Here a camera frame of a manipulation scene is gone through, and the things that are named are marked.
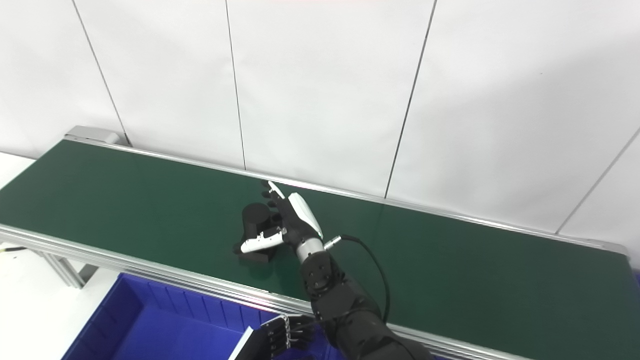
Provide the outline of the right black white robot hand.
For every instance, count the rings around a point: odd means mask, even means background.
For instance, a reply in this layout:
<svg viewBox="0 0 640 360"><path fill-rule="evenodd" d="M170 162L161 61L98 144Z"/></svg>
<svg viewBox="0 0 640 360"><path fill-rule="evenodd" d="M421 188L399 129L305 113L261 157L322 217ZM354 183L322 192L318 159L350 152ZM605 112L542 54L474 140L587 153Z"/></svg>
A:
<svg viewBox="0 0 640 360"><path fill-rule="evenodd" d="M249 203L242 210L243 235L233 252L244 255L286 244L304 262L324 250L323 233L307 202L298 193L285 196L270 180L262 180L266 203Z"/></svg>

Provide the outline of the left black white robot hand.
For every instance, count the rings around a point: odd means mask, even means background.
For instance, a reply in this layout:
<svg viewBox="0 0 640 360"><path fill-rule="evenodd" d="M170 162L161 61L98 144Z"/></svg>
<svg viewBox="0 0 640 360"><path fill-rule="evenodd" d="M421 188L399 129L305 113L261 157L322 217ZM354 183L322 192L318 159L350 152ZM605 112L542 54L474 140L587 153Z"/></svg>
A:
<svg viewBox="0 0 640 360"><path fill-rule="evenodd" d="M281 314L258 328L247 327L229 360L275 360L291 349L306 351L315 338L315 320L302 314Z"/></svg>

